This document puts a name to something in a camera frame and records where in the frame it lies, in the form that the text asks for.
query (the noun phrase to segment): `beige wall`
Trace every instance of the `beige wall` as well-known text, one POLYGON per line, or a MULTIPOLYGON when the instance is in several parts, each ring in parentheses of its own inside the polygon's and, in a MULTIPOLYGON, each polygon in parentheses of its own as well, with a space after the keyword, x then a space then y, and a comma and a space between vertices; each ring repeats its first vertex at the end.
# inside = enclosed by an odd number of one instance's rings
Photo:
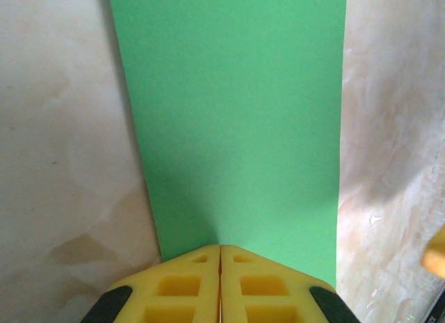
MULTIPOLYGON (((445 0, 348 0, 337 278, 418 322, 445 222, 445 0)), ((107 0, 1 0, 0 322, 78 322, 159 259, 107 0)))

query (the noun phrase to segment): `green paper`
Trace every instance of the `green paper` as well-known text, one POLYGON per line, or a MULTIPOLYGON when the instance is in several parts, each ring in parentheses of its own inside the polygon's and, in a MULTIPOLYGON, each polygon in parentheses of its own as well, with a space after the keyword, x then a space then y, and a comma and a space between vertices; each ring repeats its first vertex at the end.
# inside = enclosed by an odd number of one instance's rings
POLYGON ((335 284, 346 0, 111 0, 164 259, 233 244, 335 284))

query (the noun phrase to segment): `green backdrop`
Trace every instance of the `green backdrop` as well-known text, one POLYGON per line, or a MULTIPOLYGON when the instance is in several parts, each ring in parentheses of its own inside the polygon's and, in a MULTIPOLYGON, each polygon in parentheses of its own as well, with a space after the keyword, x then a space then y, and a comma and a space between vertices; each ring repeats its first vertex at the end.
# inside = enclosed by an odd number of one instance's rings
POLYGON ((234 244, 335 284, 346 0, 111 0, 164 259, 234 244))

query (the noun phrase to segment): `yellow plastic piece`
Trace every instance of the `yellow plastic piece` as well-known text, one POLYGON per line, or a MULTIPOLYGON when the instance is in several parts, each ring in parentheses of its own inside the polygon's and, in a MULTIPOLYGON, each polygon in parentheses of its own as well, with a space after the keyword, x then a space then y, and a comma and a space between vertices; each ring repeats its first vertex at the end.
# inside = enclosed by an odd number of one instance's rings
POLYGON ((422 265, 428 271, 445 278, 445 224, 426 246, 422 265))
POLYGON ((223 323, 327 322, 309 288, 329 284, 239 247, 221 246, 223 323))
POLYGON ((209 245, 122 279, 133 292, 114 323, 219 322, 220 246, 209 245))

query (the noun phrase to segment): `square hole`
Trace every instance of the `square hole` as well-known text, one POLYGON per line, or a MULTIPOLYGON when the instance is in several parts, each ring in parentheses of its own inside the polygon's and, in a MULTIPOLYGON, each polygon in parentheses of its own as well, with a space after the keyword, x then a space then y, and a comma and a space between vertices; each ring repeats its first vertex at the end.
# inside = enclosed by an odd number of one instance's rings
POLYGON ((143 323, 193 323, 193 307, 153 306, 145 312, 143 323))
POLYGON ((192 259, 192 263, 205 263, 205 262, 207 262, 206 255, 198 256, 198 257, 192 259))
POLYGON ((248 323, 302 323, 301 316, 293 306, 246 306, 248 323))
POLYGON ((156 295, 170 297, 196 297, 200 292, 201 278, 198 276, 172 275, 161 279, 156 295))
POLYGON ((234 256, 234 262, 235 263, 251 263, 252 260, 250 258, 247 258, 247 257, 242 256, 242 255, 235 255, 234 256))
POLYGON ((289 295, 283 279, 278 276, 242 276, 240 283, 243 295, 289 295))

